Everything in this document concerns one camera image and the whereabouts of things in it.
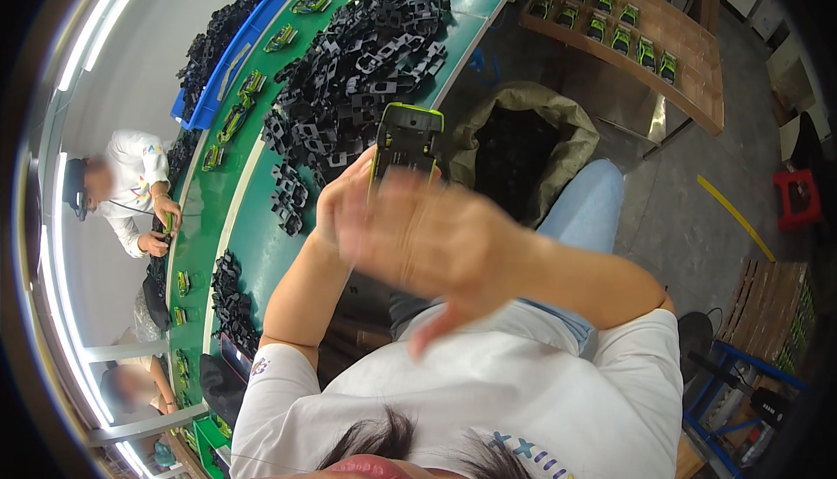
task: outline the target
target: light blue jeans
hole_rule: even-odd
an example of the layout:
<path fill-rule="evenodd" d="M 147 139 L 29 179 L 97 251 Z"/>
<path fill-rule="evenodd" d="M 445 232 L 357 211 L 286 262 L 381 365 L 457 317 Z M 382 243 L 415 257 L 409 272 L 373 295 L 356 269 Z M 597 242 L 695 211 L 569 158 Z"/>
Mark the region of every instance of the light blue jeans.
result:
<path fill-rule="evenodd" d="M 564 187 L 538 227 L 538 233 L 565 245 L 610 254 L 613 252 L 623 198 L 624 181 L 619 169 L 608 160 L 592 161 Z M 559 317 L 578 340 L 579 352 L 584 350 L 594 330 L 587 319 L 549 303 L 529 299 L 520 301 Z M 444 297 L 428 302 L 406 292 L 394 292 L 390 296 L 389 307 L 392 338 L 404 323 L 443 302 Z"/>

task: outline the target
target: blue plastic bin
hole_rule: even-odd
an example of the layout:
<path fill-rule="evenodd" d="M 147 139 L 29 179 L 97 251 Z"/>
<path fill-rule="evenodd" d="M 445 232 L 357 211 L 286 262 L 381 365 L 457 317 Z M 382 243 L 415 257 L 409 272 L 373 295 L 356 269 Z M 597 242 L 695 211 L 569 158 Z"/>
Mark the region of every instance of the blue plastic bin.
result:
<path fill-rule="evenodd" d="M 221 55 L 220 61 L 218 61 L 218 66 L 215 67 L 212 75 L 209 76 L 206 87 L 204 87 L 204 92 L 201 93 L 200 99 L 197 100 L 197 105 L 195 106 L 192 118 L 189 121 L 182 120 L 180 122 L 183 129 L 209 129 L 209 127 L 212 126 L 212 121 L 215 119 L 215 112 L 218 111 L 218 107 L 221 106 L 221 102 L 225 97 L 227 97 L 229 88 L 233 85 L 233 78 L 235 78 L 235 75 L 238 74 L 238 69 L 240 69 L 245 62 L 245 57 L 243 55 L 238 56 L 238 54 L 241 53 L 246 45 L 256 44 L 259 36 L 265 31 L 267 25 L 271 20 L 273 20 L 273 17 L 277 12 L 279 12 L 282 6 L 287 3 L 287 1 L 288 0 L 262 0 L 261 3 L 256 5 L 253 12 L 250 13 L 247 20 L 241 24 L 241 28 L 238 29 L 236 35 L 229 42 L 227 49 L 224 51 L 224 54 Z M 172 118 L 177 119 L 183 117 L 183 107 L 185 106 L 185 103 L 183 102 L 184 90 L 185 89 L 181 88 L 180 92 L 177 94 L 177 99 L 174 100 L 174 105 L 172 106 Z"/>

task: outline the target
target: green work table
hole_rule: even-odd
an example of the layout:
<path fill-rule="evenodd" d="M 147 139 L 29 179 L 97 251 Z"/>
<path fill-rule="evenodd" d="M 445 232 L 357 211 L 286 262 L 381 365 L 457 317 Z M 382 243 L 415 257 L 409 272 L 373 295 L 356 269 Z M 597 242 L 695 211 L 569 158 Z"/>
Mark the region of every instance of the green work table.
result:
<path fill-rule="evenodd" d="M 223 163 L 215 170 L 204 172 L 194 168 L 194 165 L 203 161 L 210 145 L 218 143 L 216 133 L 223 125 L 223 118 L 216 118 L 213 127 L 204 132 L 194 155 L 193 168 L 187 173 L 180 195 L 183 225 L 173 240 L 169 255 L 168 304 L 186 310 L 188 321 L 172 327 L 169 342 L 172 351 L 176 348 L 183 350 L 190 364 L 186 396 L 194 404 L 203 399 L 197 385 L 197 360 L 202 353 L 218 354 L 220 351 L 218 341 L 211 337 L 218 328 L 211 308 L 210 287 L 215 260 L 227 248 L 234 253 L 241 264 L 239 286 L 253 298 L 253 323 L 260 330 L 270 294 L 306 240 L 304 233 L 288 237 L 279 229 L 278 219 L 270 211 L 269 197 L 276 189 L 270 170 L 274 165 L 281 164 L 282 159 L 266 149 L 259 137 L 262 115 L 270 109 L 270 103 L 280 89 L 271 81 L 274 73 L 302 56 L 317 31 L 328 25 L 334 10 L 349 0 L 332 0 L 325 12 L 315 14 L 291 13 L 289 5 L 294 1 L 288 1 L 262 34 L 230 89 L 235 94 L 247 74 L 253 70 L 262 71 L 268 80 L 255 97 L 256 107 L 235 138 L 226 144 Z M 451 0 L 449 23 L 437 34 L 437 40 L 447 48 L 447 60 L 434 80 L 413 93 L 412 103 L 429 108 L 439 107 L 482 35 L 507 2 Z M 288 23 L 299 31 L 293 42 L 281 51 L 264 52 L 262 49 L 267 39 Z M 226 114 L 237 100 L 235 95 L 227 96 L 217 114 Z M 309 187 L 315 186 L 308 168 L 303 167 L 299 172 Z M 317 196 L 314 190 L 309 195 L 308 209 L 303 213 L 303 232 L 314 227 L 314 201 Z M 177 285 L 171 284 L 177 271 L 189 274 L 192 287 L 187 296 L 180 297 Z M 179 394 L 179 380 L 173 380 L 173 384 Z"/>

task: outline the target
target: red plastic stool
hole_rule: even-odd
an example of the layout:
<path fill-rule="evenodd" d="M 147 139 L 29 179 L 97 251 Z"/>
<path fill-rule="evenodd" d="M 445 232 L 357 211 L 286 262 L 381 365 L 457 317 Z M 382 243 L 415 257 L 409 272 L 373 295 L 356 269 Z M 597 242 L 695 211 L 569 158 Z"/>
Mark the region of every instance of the red plastic stool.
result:
<path fill-rule="evenodd" d="M 793 213 L 790 207 L 791 183 L 804 181 L 808 185 L 810 202 L 804 211 Z M 797 170 L 796 172 L 777 172 L 773 175 L 773 184 L 779 186 L 782 192 L 782 217 L 779 218 L 779 231 L 787 232 L 802 226 L 803 224 L 816 223 L 823 217 L 820 209 L 820 193 L 817 192 L 817 185 L 813 182 L 811 171 Z"/>

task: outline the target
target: gray concrete floor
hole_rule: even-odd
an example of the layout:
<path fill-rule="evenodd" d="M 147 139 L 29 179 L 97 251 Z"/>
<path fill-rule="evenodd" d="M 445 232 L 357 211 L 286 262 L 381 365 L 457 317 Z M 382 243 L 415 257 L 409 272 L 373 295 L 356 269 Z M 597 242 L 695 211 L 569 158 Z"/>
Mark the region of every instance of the gray concrete floor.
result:
<path fill-rule="evenodd" d="M 601 75 L 591 80 L 592 68 L 615 67 L 601 61 L 591 64 L 598 60 L 521 28 L 519 8 L 508 5 L 497 20 L 499 28 L 480 43 L 489 64 L 491 56 L 497 56 L 502 82 L 539 82 L 575 99 L 591 118 L 602 104 L 620 107 L 619 92 L 612 87 L 617 80 Z M 668 288 L 678 317 L 694 310 L 707 313 L 715 306 L 726 311 L 742 258 L 767 259 L 733 216 L 697 183 L 698 174 L 742 213 L 779 261 L 802 260 L 810 252 L 806 232 L 780 234 L 777 228 L 779 205 L 772 174 L 781 164 L 764 64 L 769 49 L 723 8 L 719 17 L 725 109 L 719 137 L 693 123 L 667 148 L 643 161 L 642 154 L 650 148 L 647 142 L 592 118 L 601 134 L 595 157 L 613 161 L 625 179 L 615 253 L 641 265 Z M 490 93 L 487 83 L 495 74 L 491 65 L 487 69 L 479 74 L 466 68 L 455 82 L 441 108 L 449 129 Z M 643 87 L 632 77 L 618 81 L 626 96 Z M 610 97 L 612 105 L 602 97 Z M 685 115 L 667 103 L 667 129 L 684 120 Z M 716 327 L 720 317 L 711 316 Z"/>

